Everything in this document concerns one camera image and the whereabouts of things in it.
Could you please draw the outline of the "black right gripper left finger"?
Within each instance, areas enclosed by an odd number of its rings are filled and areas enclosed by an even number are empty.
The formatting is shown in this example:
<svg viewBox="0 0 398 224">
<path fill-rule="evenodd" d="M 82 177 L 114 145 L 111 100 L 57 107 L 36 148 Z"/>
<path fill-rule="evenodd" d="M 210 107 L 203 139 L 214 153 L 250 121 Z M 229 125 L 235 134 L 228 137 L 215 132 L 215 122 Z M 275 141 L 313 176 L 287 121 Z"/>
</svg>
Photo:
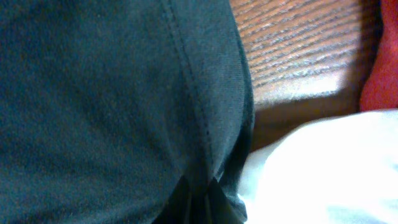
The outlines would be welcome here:
<svg viewBox="0 0 398 224">
<path fill-rule="evenodd" d="M 205 194 L 194 192 L 182 176 L 153 224 L 204 224 Z"/>
</svg>

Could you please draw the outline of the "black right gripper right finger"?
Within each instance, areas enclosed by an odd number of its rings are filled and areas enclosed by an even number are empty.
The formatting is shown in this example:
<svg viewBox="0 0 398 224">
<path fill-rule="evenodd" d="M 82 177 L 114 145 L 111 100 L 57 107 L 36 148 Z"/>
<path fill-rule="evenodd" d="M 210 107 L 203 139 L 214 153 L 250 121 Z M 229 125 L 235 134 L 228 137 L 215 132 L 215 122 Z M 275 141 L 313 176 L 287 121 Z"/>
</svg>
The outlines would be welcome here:
<svg viewBox="0 0 398 224">
<path fill-rule="evenodd" d="M 219 183 L 213 179 L 206 192 L 206 212 L 211 224 L 243 224 L 233 206 L 225 196 Z"/>
</svg>

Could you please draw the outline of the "dark green t-shirt white print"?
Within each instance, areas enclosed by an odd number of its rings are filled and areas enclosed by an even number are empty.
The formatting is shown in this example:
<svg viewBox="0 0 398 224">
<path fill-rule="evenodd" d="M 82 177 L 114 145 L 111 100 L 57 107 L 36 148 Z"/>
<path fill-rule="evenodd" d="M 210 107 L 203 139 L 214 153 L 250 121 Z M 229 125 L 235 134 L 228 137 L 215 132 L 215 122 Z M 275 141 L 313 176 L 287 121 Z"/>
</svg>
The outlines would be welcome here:
<svg viewBox="0 0 398 224">
<path fill-rule="evenodd" d="M 254 102 L 225 0 L 1 2 L 1 222 L 152 223 L 238 182 Z"/>
</svg>

